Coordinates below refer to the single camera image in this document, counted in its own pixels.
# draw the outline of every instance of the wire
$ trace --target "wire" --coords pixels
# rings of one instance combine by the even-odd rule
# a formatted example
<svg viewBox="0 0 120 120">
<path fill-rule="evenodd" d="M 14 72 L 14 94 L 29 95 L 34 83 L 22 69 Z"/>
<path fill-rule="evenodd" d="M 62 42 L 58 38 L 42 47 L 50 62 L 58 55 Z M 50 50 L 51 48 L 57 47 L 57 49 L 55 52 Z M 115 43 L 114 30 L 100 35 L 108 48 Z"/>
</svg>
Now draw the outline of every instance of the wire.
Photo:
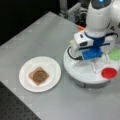
<svg viewBox="0 0 120 120">
<path fill-rule="evenodd" d="M 112 35 L 116 35 L 118 38 L 118 34 L 117 33 L 107 33 L 106 36 L 112 36 Z"/>
</svg>

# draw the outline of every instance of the table surface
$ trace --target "table surface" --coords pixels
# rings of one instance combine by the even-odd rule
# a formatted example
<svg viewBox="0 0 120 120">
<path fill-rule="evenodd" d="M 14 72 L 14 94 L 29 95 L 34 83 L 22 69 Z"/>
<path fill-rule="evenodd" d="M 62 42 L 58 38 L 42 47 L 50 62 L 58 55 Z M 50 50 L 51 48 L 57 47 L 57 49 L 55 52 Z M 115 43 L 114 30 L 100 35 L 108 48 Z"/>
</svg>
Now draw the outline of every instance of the table surface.
<svg viewBox="0 0 120 120">
<path fill-rule="evenodd" d="M 42 120 L 118 120 L 120 80 L 97 90 L 80 88 L 64 69 L 63 55 L 77 26 L 49 12 L 0 47 L 0 80 Z M 48 56 L 61 66 L 60 82 L 44 93 L 25 90 L 19 71 L 29 59 Z"/>
</svg>

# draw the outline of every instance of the black cable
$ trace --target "black cable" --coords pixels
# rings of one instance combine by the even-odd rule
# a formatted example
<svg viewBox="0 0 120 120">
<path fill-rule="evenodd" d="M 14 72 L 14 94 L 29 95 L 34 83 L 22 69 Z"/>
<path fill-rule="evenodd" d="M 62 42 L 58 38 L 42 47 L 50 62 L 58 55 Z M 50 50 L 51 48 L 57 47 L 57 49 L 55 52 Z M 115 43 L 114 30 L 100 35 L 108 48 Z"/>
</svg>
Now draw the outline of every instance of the black cable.
<svg viewBox="0 0 120 120">
<path fill-rule="evenodd" d="M 86 12 L 87 13 L 87 10 L 81 10 L 80 12 Z"/>
<path fill-rule="evenodd" d="M 112 35 L 116 35 L 117 38 L 118 38 L 118 34 L 117 34 L 117 33 L 107 33 L 107 34 L 106 34 L 106 37 L 107 37 L 107 36 L 112 36 Z"/>
<path fill-rule="evenodd" d="M 67 52 L 68 52 L 68 55 L 69 55 L 73 60 L 83 60 L 82 56 L 79 56 L 79 57 L 77 57 L 77 58 L 72 57 L 72 56 L 70 55 L 70 52 L 69 52 L 70 48 L 71 48 L 71 46 L 68 48 Z"/>
</svg>

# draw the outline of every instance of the red object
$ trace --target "red object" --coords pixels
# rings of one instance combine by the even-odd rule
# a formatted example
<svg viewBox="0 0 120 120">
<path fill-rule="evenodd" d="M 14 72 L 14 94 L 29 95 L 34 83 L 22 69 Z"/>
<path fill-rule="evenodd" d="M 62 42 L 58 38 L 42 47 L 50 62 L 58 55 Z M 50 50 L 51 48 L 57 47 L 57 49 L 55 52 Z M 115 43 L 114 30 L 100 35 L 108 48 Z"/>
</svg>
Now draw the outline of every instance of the red object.
<svg viewBox="0 0 120 120">
<path fill-rule="evenodd" d="M 116 77 L 117 71 L 114 68 L 105 68 L 102 70 L 102 77 L 112 79 Z"/>
</svg>

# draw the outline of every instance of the white plate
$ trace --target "white plate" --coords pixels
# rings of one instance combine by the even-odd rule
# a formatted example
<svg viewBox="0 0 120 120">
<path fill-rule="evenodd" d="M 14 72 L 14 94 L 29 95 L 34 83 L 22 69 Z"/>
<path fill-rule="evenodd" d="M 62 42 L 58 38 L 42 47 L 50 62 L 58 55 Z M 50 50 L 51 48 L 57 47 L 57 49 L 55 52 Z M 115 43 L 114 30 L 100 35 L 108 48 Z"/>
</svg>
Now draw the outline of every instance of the white plate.
<svg viewBox="0 0 120 120">
<path fill-rule="evenodd" d="M 39 86 L 29 78 L 29 74 L 38 67 L 42 67 L 49 74 L 49 78 Z M 55 60 L 49 57 L 36 57 L 23 65 L 19 73 L 19 80 L 21 85 L 31 92 L 44 92 L 54 87 L 60 76 L 61 68 Z"/>
</svg>

